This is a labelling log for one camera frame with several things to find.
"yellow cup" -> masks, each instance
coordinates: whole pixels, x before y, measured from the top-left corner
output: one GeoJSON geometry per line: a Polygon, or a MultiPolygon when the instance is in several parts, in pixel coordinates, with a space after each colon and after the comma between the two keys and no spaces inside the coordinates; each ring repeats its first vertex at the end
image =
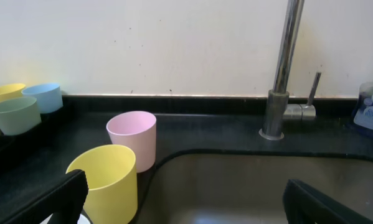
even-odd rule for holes
{"type": "Polygon", "coordinates": [[[93,148],[79,155],[66,173],[81,169],[89,192],[84,209],[93,223],[129,223],[138,209],[135,154],[120,145],[93,148]]]}
{"type": "Polygon", "coordinates": [[[0,86],[0,102],[22,97],[22,90],[25,87],[26,85],[21,83],[0,86]]]}

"pink cup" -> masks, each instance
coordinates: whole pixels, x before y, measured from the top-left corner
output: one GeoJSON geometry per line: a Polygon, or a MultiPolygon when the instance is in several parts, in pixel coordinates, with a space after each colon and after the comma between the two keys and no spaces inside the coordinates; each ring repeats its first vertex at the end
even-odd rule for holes
{"type": "Polygon", "coordinates": [[[136,156],[136,171],[143,172],[156,160],[156,117],[145,111],[122,113],[107,122],[111,142],[127,146],[136,156]]]}

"green cup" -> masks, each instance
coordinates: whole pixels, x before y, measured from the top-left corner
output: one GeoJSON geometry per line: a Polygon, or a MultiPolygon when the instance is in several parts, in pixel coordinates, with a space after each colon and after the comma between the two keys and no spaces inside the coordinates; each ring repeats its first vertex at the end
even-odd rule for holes
{"type": "Polygon", "coordinates": [[[5,135],[22,134],[41,123],[34,97],[20,97],[0,102],[0,130],[5,135]]]}

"black tray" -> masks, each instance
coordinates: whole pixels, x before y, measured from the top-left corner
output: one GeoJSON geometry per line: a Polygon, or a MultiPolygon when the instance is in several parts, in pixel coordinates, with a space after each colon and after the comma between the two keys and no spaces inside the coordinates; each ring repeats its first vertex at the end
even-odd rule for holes
{"type": "Polygon", "coordinates": [[[13,169],[34,151],[45,145],[50,136],[73,118],[73,106],[64,106],[49,114],[42,114],[37,126],[16,136],[0,136],[0,175],[13,169]]]}

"blue cup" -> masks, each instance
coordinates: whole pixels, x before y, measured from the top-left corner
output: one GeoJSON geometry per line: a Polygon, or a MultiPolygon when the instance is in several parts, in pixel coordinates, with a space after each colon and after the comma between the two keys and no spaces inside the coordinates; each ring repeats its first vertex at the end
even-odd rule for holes
{"type": "Polygon", "coordinates": [[[52,113],[63,107],[60,86],[56,83],[46,83],[31,86],[22,90],[23,96],[32,96],[37,99],[40,113],[52,113]]]}

